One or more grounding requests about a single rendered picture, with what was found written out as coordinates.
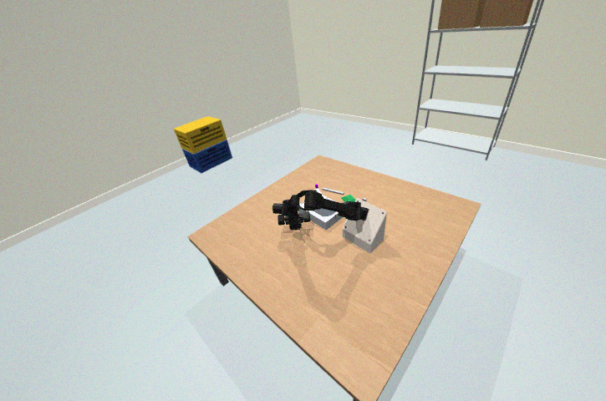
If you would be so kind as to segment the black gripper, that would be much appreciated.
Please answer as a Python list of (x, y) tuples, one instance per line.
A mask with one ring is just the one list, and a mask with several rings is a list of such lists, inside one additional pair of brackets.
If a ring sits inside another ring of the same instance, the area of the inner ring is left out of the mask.
[(285, 216), (284, 215), (278, 215), (278, 224), (281, 225), (289, 225), (289, 219), (296, 219), (299, 218), (300, 223), (304, 223), (304, 222), (310, 222), (310, 213), (309, 211), (303, 211), (303, 213), (300, 213), (295, 216)]

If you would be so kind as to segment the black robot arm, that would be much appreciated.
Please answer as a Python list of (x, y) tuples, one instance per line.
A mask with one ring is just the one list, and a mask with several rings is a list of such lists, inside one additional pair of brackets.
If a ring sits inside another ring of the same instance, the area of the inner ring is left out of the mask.
[[(304, 208), (299, 205), (300, 197), (304, 199)], [(369, 213), (368, 208), (361, 207), (361, 202), (346, 201), (336, 202), (333, 200), (324, 199), (323, 196), (316, 190), (302, 190), (296, 195), (292, 195), (290, 200), (283, 200), (282, 204), (274, 203), (272, 206), (273, 214), (282, 214), (284, 216), (295, 216), (299, 209), (304, 211), (314, 211), (319, 209), (337, 211), (339, 216), (345, 217), (351, 221), (363, 220), (366, 221)], [(289, 229), (299, 230), (302, 228), (299, 218), (289, 219)]]

